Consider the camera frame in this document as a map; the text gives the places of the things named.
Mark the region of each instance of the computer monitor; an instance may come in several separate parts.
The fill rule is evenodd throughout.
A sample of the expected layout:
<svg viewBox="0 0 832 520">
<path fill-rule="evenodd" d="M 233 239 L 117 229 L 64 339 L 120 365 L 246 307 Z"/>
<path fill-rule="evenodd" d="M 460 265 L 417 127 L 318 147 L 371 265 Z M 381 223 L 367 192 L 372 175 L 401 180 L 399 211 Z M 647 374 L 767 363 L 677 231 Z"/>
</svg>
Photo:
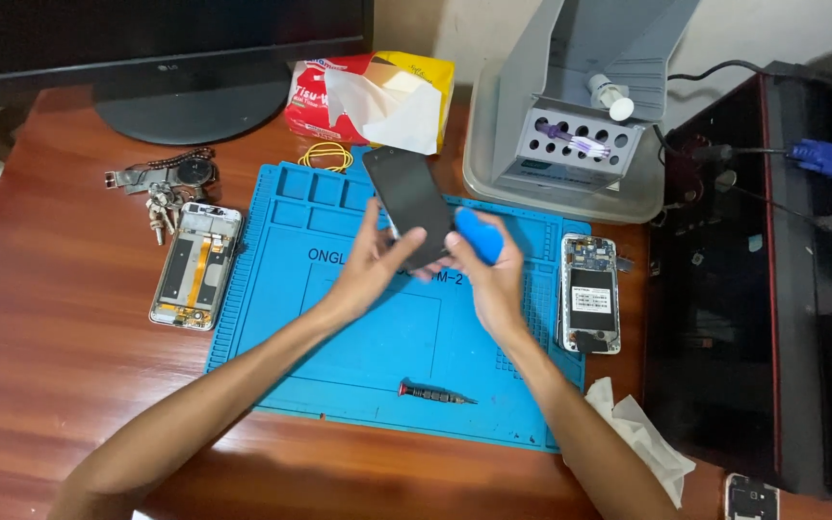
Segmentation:
<svg viewBox="0 0 832 520">
<path fill-rule="evenodd" d="M 0 0 L 0 93 L 94 83 L 114 130 L 212 143 L 284 105 L 289 61 L 371 50 L 374 0 Z"/>
</svg>

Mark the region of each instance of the hand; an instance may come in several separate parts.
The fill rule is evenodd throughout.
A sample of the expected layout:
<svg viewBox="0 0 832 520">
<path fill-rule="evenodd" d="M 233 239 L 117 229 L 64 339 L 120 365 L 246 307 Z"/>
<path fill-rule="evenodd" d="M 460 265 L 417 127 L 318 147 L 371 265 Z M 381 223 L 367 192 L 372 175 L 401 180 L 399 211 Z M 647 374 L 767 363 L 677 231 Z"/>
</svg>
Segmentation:
<svg viewBox="0 0 832 520">
<path fill-rule="evenodd" d="M 527 331 L 521 313 L 522 251 L 509 236 L 499 217 L 475 212 L 477 218 L 493 224 L 503 236 L 503 249 L 492 266 L 487 266 L 474 254 L 470 244 L 456 231 L 445 237 L 445 247 L 454 257 L 452 268 L 468 276 L 473 287 L 474 308 L 483 328 L 501 343 L 517 331 Z"/>
<path fill-rule="evenodd" d="M 380 208 L 377 199 L 368 201 L 346 266 L 333 287 L 317 305 L 334 326 L 346 325 L 364 314 L 387 289 L 400 265 L 425 241 L 425 230 L 413 228 L 388 247 L 388 229 L 377 230 Z"/>
</svg>

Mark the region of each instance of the monitor base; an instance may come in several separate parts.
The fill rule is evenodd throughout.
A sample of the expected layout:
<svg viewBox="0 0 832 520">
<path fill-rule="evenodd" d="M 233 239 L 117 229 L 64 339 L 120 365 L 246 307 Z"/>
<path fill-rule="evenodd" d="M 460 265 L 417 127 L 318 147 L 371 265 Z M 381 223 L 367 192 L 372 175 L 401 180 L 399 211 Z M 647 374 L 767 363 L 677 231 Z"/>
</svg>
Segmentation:
<svg viewBox="0 0 832 520">
<path fill-rule="evenodd" d="M 224 141 L 267 123 L 281 112 L 290 85 L 287 65 L 253 64 L 97 83 L 92 98 L 95 111 L 118 133 L 185 146 Z"/>
</svg>

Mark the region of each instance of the disassembled phone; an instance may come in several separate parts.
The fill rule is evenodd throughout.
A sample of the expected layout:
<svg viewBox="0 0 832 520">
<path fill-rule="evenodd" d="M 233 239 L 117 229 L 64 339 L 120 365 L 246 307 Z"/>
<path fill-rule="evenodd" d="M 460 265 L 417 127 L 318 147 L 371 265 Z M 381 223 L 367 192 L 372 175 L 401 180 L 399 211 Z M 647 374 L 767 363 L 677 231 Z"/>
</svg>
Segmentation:
<svg viewBox="0 0 832 520">
<path fill-rule="evenodd" d="M 150 321 L 197 330 L 214 327 L 237 249 L 242 215 L 199 203 L 181 210 Z"/>
<path fill-rule="evenodd" d="M 618 353 L 615 242 L 568 233 L 560 242 L 558 344 L 567 351 Z"/>
<path fill-rule="evenodd" d="M 446 256 L 445 235 L 455 229 L 454 222 L 448 204 L 435 185 L 426 157 L 382 146 L 364 154 L 362 163 L 387 211 L 394 238 L 416 227 L 426 231 L 425 242 L 403 266 L 418 269 Z"/>
<path fill-rule="evenodd" d="M 724 483 L 727 520 L 779 520 L 779 489 L 731 473 Z"/>
</svg>

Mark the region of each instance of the precision screwdriver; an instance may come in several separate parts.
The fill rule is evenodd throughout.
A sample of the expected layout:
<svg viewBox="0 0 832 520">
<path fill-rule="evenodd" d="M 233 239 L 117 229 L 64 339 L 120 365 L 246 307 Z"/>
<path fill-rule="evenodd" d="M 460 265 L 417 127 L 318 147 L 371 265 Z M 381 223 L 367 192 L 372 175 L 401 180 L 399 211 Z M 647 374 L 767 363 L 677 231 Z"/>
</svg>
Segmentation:
<svg viewBox="0 0 832 520">
<path fill-rule="evenodd" d="M 411 395 L 413 397 L 421 397 L 423 399 L 438 401 L 440 403 L 477 404 L 477 401 L 468 399 L 452 391 L 409 386 L 404 381 L 400 381 L 400 388 L 397 390 L 397 395 Z"/>
</svg>

